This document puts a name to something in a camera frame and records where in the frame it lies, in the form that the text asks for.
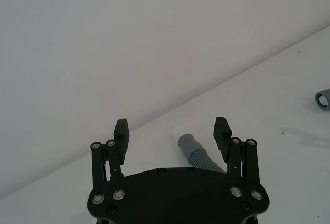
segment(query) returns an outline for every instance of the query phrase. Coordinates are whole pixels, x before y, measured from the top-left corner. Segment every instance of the gray flexible hose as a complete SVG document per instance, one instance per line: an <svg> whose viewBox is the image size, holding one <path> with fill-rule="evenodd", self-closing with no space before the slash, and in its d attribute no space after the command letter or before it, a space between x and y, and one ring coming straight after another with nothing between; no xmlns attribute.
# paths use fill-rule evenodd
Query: gray flexible hose
<svg viewBox="0 0 330 224"><path fill-rule="evenodd" d="M185 134L181 136L178 141L178 146L182 149L189 164L193 167L217 171L222 174L226 173L207 155L206 150L195 140L193 135Z"/></svg>

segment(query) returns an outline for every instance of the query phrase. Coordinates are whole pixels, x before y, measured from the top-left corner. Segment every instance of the white table surface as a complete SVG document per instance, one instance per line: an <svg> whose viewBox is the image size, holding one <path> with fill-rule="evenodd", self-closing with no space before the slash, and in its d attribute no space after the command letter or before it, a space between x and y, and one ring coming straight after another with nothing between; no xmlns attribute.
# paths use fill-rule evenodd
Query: white table surface
<svg viewBox="0 0 330 224"><path fill-rule="evenodd" d="M224 166L212 134L223 116L233 136L258 141L270 197L259 223L328 224L330 112L314 102L315 92L327 88L330 27L131 132L122 171L188 166L175 139L186 132ZM95 223L86 209L91 176L89 154L0 200L0 223Z"/></svg>

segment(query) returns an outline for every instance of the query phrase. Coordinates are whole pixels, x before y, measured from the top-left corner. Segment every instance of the gray plastic part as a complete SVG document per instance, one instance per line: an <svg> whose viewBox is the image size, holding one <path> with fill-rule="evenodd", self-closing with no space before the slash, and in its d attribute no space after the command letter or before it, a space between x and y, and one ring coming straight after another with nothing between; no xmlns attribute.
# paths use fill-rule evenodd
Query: gray plastic part
<svg viewBox="0 0 330 224"><path fill-rule="evenodd" d="M178 145L188 162L196 168L225 173L206 153L203 146L195 140L193 135L185 134L179 138Z"/></svg>
<svg viewBox="0 0 330 224"><path fill-rule="evenodd" d="M330 110L330 89L319 91L315 94L315 101L319 108L323 110Z"/></svg>

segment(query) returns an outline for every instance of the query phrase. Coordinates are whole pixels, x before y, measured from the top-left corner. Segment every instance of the bolt head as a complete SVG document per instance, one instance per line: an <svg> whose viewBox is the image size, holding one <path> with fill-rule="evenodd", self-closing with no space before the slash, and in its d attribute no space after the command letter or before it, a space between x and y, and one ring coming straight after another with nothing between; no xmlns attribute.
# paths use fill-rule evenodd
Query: bolt head
<svg viewBox="0 0 330 224"><path fill-rule="evenodd" d="M103 200L104 200L104 196L102 194L97 194L93 197L92 203L100 204L101 202L103 202Z"/></svg>
<svg viewBox="0 0 330 224"><path fill-rule="evenodd" d="M119 189L113 193L114 200L121 200L125 196L125 192L122 189Z"/></svg>
<svg viewBox="0 0 330 224"><path fill-rule="evenodd" d="M250 211L251 210L251 205L248 202L242 202L241 203L241 208L245 211Z"/></svg>
<svg viewBox="0 0 330 224"><path fill-rule="evenodd" d="M94 144L92 145L92 148L96 149L96 148L99 148L99 146L100 146L99 143L94 143Z"/></svg>
<svg viewBox="0 0 330 224"><path fill-rule="evenodd" d="M157 172L158 172L159 175L165 175L166 174L165 169L162 169L162 168L159 169Z"/></svg>
<svg viewBox="0 0 330 224"><path fill-rule="evenodd" d="M194 168L188 168L186 172L187 174L193 175L195 173L195 170Z"/></svg>
<svg viewBox="0 0 330 224"><path fill-rule="evenodd" d="M251 146L256 145L256 142L254 140L248 140L247 143L250 144Z"/></svg>
<svg viewBox="0 0 330 224"><path fill-rule="evenodd" d="M232 195L234 195L235 197L240 197L242 196L242 190L238 187L232 187L230 189L230 192L232 193Z"/></svg>
<svg viewBox="0 0 330 224"><path fill-rule="evenodd" d="M232 139L232 142L235 143L235 144L239 144L240 143L240 141L237 138Z"/></svg>
<svg viewBox="0 0 330 224"><path fill-rule="evenodd" d="M116 211L117 211L117 208L116 208L115 205L110 205L108 210L107 210L109 215L114 215L116 213Z"/></svg>
<svg viewBox="0 0 330 224"><path fill-rule="evenodd" d="M251 195L257 200L261 200L263 198L261 192L255 190L255 189L251 191Z"/></svg>
<svg viewBox="0 0 330 224"><path fill-rule="evenodd" d="M108 146L113 146L114 144L116 144L114 141L108 142Z"/></svg>

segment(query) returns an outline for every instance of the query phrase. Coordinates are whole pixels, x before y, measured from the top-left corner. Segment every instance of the black metal plate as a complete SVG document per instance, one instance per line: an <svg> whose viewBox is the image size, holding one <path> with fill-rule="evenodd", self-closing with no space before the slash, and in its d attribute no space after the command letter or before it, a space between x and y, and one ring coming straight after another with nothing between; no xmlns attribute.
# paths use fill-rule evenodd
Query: black metal plate
<svg viewBox="0 0 330 224"><path fill-rule="evenodd" d="M242 190L241 197L231 194L233 186ZM114 200L112 195L119 189L125 196ZM262 200L252 197L253 189L262 193ZM105 196L101 204L92 203L96 194ZM244 209L244 203L251 209ZM92 216L116 224L240 224L268 206L261 184L190 167L154 169L104 182L92 190L87 203Z"/></svg>

